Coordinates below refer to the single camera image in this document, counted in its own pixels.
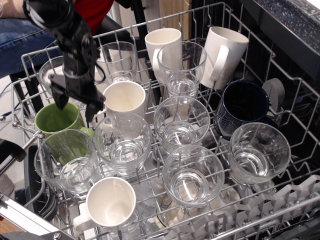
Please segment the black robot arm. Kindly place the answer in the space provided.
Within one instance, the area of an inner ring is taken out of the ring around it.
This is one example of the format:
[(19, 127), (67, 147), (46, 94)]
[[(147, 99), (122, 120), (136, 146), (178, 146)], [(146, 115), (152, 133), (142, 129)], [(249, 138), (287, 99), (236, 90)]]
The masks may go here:
[(50, 89), (62, 110), (69, 98), (86, 104), (85, 118), (91, 122), (104, 108), (105, 97), (95, 86), (95, 67), (100, 56), (85, 19), (71, 0), (25, 0), (23, 11), (38, 27), (49, 31), (62, 52), (62, 75), (52, 74)]

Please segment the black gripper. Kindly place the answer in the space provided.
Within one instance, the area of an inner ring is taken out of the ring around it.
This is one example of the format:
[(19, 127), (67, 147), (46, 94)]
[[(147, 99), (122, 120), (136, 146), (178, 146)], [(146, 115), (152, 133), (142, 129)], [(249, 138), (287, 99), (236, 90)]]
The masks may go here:
[(53, 74), (49, 76), (52, 97), (56, 106), (63, 110), (69, 98), (88, 103), (85, 110), (86, 122), (93, 120), (95, 114), (103, 110), (106, 99), (95, 86), (95, 70), (89, 69), (84, 74), (75, 74), (63, 67), (64, 76)]

